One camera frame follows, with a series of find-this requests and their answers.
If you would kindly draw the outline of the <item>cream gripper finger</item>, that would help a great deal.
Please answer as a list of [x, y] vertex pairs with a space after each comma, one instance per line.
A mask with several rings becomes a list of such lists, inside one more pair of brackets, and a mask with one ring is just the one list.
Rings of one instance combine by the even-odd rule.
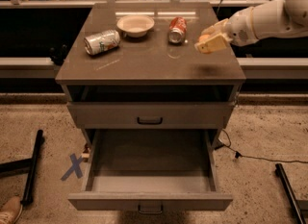
[[225, 33], [212, 34], [204, 41], [197, 42], [194, 47], [202, 54], [210, 54], [225, 49], [232, 38]]
[[226, 25], [226, 23], [228, 22], [228, 18], [223, 19], [219, 22], [217, 22], [216, 24], [204, 29], [201, 34], [202, 35], [212, 35], [218, 32], [223, 32], [224, 31], [224, 27]]

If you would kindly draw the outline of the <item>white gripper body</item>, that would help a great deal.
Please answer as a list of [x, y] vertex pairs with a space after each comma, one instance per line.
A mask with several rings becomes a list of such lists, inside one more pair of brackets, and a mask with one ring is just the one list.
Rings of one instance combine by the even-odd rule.
[[258, 41], [252, 24], [253, 7], [235, 12], [224, 26], [225, 33], [236, 46], [247, 46]]

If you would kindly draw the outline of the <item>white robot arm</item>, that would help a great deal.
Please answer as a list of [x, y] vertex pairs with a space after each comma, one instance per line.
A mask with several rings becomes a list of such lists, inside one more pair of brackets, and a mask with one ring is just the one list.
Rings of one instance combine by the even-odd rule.
[[271, 0], [234, 13], [201, 32], [195, 49], [210, 54], [228, 43], [247, 46], [261, 39], [308, 35], [308, 0]]

